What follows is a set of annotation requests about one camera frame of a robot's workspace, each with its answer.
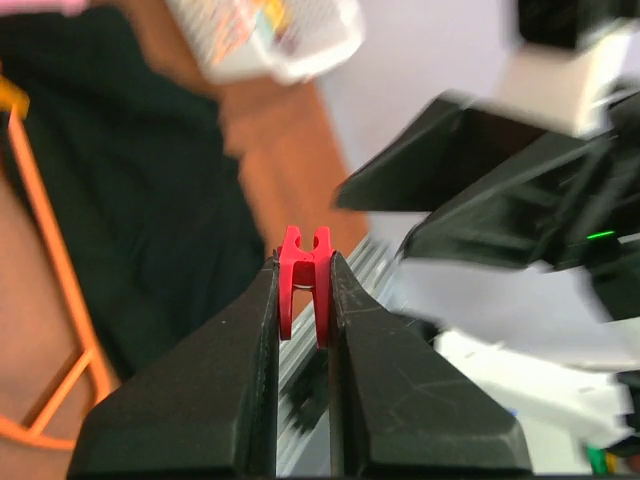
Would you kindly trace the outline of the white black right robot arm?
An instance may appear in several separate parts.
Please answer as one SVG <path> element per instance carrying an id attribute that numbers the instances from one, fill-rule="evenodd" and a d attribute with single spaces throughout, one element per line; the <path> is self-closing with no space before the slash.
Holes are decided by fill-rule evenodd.
<path id="1" fill-rule="evenodd" d="M 422 212 L 401 258 L 581 267 L 612 324 L 639 314 L 639 96 L 579 139 L 445 93 L 338 189 L 355 211 Z M 639 451 L 639 366 L 562 366 L 447 330 L 438 351 L 503 405 L 621 457 Z"/>

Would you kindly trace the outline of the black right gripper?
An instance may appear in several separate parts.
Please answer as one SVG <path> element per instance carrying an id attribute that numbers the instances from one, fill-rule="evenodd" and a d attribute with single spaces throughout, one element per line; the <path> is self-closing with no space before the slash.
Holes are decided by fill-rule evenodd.
<path id="1" fill-rule="evenodd" d="M 583 267 L 614 320 L 639 315 L 639 96 L 607 107 L 600 163 L 568 164 L 443 214 L 434 212 L 400 255 L 520 270 L 537 261 Z"/>

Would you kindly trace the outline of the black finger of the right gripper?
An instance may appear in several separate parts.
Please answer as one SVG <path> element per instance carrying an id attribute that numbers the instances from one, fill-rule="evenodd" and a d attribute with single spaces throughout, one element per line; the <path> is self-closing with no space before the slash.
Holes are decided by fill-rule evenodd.
<path id="1" fill-rule="evenodd" d="M 547 159 L 585 145 L 444 92 L 337 188 L 334 205 L 353 211 L 430 212 L 529 147 Z"/>

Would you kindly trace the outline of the black underwear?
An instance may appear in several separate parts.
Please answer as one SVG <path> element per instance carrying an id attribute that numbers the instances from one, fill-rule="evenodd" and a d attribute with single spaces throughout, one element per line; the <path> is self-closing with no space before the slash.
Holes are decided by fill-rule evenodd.
<path id="1" fill-rule="evenodd" d="M 127 379 L 232 303 L 264 242 L 217 104 L 154 72 L 124 15 L 1 21 L 5 74 L 94 329 Z"/>

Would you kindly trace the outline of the red clothespin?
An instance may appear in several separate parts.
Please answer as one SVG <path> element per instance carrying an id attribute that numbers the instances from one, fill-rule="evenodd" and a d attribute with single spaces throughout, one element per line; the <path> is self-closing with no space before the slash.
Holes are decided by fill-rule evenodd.
<path id="1" fill-rule="evenodd" d="M 324 349 L 329 342 L 330 272 L 335 252 L 331 245 L 330 229 L 323 226 L 316 230 L 311 251 L 302 250 L 300 245 L 300 229 L 288 226 L 278 249 L 280 339 L 290 340 L 292 337 L 294 292 L 309 290 L 313 297 L 317 345 Z"/>

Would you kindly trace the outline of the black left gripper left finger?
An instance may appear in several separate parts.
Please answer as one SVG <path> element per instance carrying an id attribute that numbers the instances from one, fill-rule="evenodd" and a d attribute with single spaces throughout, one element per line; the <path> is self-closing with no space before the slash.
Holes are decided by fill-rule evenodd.
<path id="1" fill-rule="evenodd" d="M 94 407 L 70 478 L 276 474 L 278 266 Z"/>

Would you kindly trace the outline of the orange plastic hanger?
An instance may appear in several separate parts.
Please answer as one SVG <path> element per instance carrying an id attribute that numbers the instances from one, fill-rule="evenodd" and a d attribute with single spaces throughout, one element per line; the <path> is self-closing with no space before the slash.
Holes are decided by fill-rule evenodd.
<path id="1" fill-rule="evenodd" d="M 70 451 L 88 410 L 113 389 L 79 283 L 16 111 L 1 111 L 1 436 Z"/>

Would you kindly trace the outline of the orange clothespin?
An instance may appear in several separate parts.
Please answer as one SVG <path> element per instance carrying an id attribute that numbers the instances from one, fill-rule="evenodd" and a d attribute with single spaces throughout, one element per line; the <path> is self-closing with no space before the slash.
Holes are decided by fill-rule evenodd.
<path id="1" fill-rule="evenodd" d="M 28 114 L 30 99 L 28 95 L 6 77 L 0 77 L 0 109 L 2 112 L 16 111 L 21 118 Z"/>

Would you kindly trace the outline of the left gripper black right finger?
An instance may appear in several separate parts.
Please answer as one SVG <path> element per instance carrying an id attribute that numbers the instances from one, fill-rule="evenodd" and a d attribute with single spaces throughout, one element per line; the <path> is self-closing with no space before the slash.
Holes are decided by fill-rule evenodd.
<path id="1" fill-rule="evenodd" d="M 529 475 L 516 418 L 331 262 L 334 475 Z"/>

